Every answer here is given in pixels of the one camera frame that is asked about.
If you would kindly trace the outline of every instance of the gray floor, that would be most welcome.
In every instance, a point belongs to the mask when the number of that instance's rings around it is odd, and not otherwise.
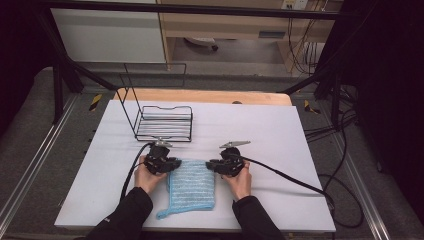
[[[174,59],[176,62],[185,62],[188,67],[189,76],[184,88],[275,92],[300,80],[287,74],[281,64],[281,58],[275,55],[275,43],[240,40],[220,40],[218,43],[218,52],[212,52],[207,48],[192,46],[182,39],[177,42]],[[234,74],[243,77],[228,76]],[[105,76],[118,78],[110,73]],[[85,231],[59,229],[54,227],[53,223],[60,210],[58,205],[66,197],[78,172],[84,151],[89,148],[90,139],[95,134],[94,130],[101,120],[107,101],[113,96],[113,93],[102,91],[103,97],[97,109],[90,112],[88,108],[95,92],[99,91],[93,86],[96,85],[91,83],[91,90],[78,95],[67,124],[10,223],[7,236],[20,234],[20,237],[33,239],[69,239],[69,236],[86,234]],[[328,125],[323,114],[304,111],[305,99],[310,100],[315,108],[321,106],[310,94],[313,88],[313,85],[308,86],[292,96],[304,129]],[[36,83],[14,122],[0,139],[0,206],[6,204],[20,176],[24,174],[47,135],[53,119],[53,106],[52,75],[50,71],[43,71],[36,77]],[[346,133],[349,153],[366,183],[391,239],[424,239],[422,224],[403,198],[393,178],[376,170],[375,159],[360,125],[349,126]],[[340,161],[334,138],[328,136],[310,143],[309,147],[317,172],[332,173]],[[343,169],[337,177],[350,185]],[[357,221],[358,208],[345,190],[337,184],[332,184],[329,193],[336,201],[336,219],[349,224]],[[356,229],[338,225],[336,227],[337,239],[374,239],[367,221]],[[330,236],[294,234],[294,239],[311,238]]]

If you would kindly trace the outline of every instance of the floor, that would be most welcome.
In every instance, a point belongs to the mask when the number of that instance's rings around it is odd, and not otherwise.
[[[287,73],[283,60],[275,54],[277,46],[273,41],[217,40],[219,50],[195,46],[179,39],[175,50],[175,62],[187,65],[187,78],[183,88],[208,90],[239,90],[276,92],[283,90],[306,77],[293,77]],[[99,64],[86,64],[89,69],[112,81],[120,81],[119,70]],[[10,222],[3,221],[3,239],[72,239],[85,235],[86,231],[69,231],[54,227],[54,220],[60,210],[60,203],[72,184],[89,148],[90,139],[102,117],[102,113],[113,92],[99,88],[97,84],[84,79],[86,88],[82,94],[66,93],[67,99],[74,99],[74,107],[54,145],[46,152],[43,164],[34,178],[29,179],[31,187],[23,194],[19,208],[10,212]],[[325,115],[329,101],[315,101],[314,84],[291,96],[297,106],[305,130],[329,125]],[[95,111],[88,111],[94,96],[102,93]],[[315,111],[305,111],[305,100]],[[8,131],[0,139],[0,206],[8,206],[13,190],[25,175],[33,157],[52,127],[54,105],[51,71],[42,71],[36,77],[35,85],[27,101],[15,117]],[[342,103],[341,109],[350,109],[349,103]],[[352,123],[345,129],[348,143],[348,157],[358,169],[361,179],[375,205],[389,237],[376,236],[365,219],[357,228],[337,227],[337,239],[424,239],[424,227],[403,198],[390,175],[379,173],[376,160],[363,135],[360,122]],[[322,139],[308,138],[310,151],[317,172],[331,174],[341,159],[340,133]],[[337,178],[355,191],[349,175],[349,165],[344,165]],[[340,184],[333,182],[328,192],[336,201],[336,219],[349,225],[360,219],[359,208],[349,193]],[[329,234],[294,233],[292,239],[330,239]]]

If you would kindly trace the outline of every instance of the black sleeve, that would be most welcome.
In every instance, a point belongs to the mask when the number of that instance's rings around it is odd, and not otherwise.
[[[241,226],[243,239],[284,239],[256,197],[247,196],[233,202],[233,211]]]
[[[144,221],[153,209],[149,195],[142,188],[133,188],[115,211],[103,219],[86,240],[138,239]]]

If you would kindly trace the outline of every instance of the blue cloth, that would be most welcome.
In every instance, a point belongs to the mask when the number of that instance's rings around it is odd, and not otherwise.
[[[215,174],[205,161],[182,159],[168,174],[169,208],[156,214],[163,219],[173,213],[212,210],[215,206]]]

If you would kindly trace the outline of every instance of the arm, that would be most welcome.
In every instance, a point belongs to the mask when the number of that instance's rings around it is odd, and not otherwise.
[[[153,209],[149,195],[166,174],[151,174],[140,157],[140,167],[134,172],[134,188],[119,203],[115,211],[103,219],[86,237],[87,240],[138,239],[144,221]]]
[[[236,199],[233,211],[239,222],[243,238],[250,239],[284,239],[259,200],[251,196],[252,175],[250,163],[245,161],[244,168],[236,177],[222,176],[231,187]]]

